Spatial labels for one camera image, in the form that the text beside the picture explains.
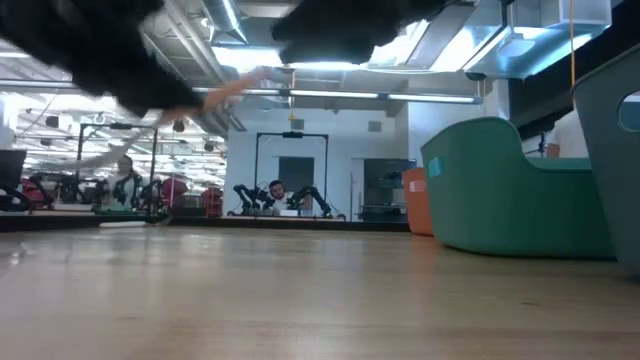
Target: black fabric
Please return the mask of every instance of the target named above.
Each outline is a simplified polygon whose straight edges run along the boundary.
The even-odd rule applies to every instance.
[[[144,47],[139,26],[162,6],[162,0],[0,0],[0,35],[138,116],[150,108],[201,107],[202,98]]]
[[[431,21],[459,0],[304,0],[272,29],[287,43],[283,63],[368,61],[375,46],[396,38],[410,23]]]

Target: person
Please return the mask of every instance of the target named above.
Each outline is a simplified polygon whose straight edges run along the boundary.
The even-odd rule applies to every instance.
[[[588,158],[587,143],[576,110],[556,121],[547,139],[549,158]]]
[[[293,196],[293,193],[286,191],[282,181],[274,180],[269,184],[269,195],[274,200],[273,210],[279,214],[280,211],[287,210],[289,207],[287,201]]]
[[[103,210],[131,211],[133,197],[139,196],[136,187],[142,186],[142,177],[133,168],[133,159],[124,155],[118,162],[118,171],[107,179],[109,197]]]

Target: wooden floor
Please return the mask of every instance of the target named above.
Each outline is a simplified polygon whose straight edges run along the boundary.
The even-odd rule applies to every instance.
[[[640,285],[397,233],[5,234],[0,359],[640,359]]]

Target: orange bin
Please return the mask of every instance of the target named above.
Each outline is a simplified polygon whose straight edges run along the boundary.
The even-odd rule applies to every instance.
[[[402,182],[411,232],[416,235],[433,236],[425,174],[424,168],[405,171],[402,173]]]

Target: gray container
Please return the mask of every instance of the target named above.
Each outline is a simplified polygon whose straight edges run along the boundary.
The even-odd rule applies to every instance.
[[[640,45],[580,79],[573,97],[618,261],[640,277],[640,132],[622,127],[624,99],[640,90]]]

